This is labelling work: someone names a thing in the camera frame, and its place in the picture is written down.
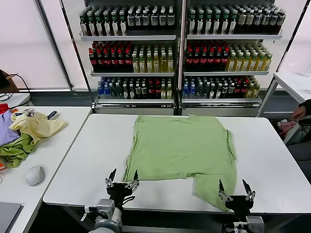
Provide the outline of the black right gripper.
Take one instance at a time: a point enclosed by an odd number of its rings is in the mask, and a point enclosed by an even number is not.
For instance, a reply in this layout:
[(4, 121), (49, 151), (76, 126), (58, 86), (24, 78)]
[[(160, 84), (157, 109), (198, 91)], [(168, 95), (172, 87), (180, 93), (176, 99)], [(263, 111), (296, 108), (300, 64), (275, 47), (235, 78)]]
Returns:
[(243, 186), (246, 191), (245, 195), (233, 195), (230, 196), (225, 192), (223, 183), (219, 180), (219, 197), (222, 201), (225, 201), (225, 206), (234, 212), (234, 216), (237, 219), (246, 219), (251, 215), (250, 209), (252, 209), (252, 201), (254, 200), (255, 191), (252, 191), (250, 185), (243, 179)]

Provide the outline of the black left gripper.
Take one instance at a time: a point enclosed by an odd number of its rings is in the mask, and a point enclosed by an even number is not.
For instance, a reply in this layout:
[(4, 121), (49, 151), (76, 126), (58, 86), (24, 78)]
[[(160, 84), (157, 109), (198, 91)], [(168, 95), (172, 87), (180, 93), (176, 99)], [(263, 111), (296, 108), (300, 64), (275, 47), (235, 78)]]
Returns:
[(109, 198), (114, 201), (115, 207), (123, 207), (124, 204), (135, 198), (133, 193), (139, 186), (138, 171), (135, 171), (134, 179), (130, 183), (114, 183), (116, 171), (115, 168), (108, 178), (105, 178), (105, 184), (108, 188)]

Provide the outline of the bystander hand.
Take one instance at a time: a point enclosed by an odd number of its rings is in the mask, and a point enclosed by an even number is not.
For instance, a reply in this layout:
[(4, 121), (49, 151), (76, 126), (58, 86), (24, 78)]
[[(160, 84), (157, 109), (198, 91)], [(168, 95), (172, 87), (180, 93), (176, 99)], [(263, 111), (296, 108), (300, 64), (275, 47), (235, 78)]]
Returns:
[(300, 120), (301, 118), (305, 117), (306, 114), (306, 108), (304, 106), (301, 106), (293, 112), (292, 120)]

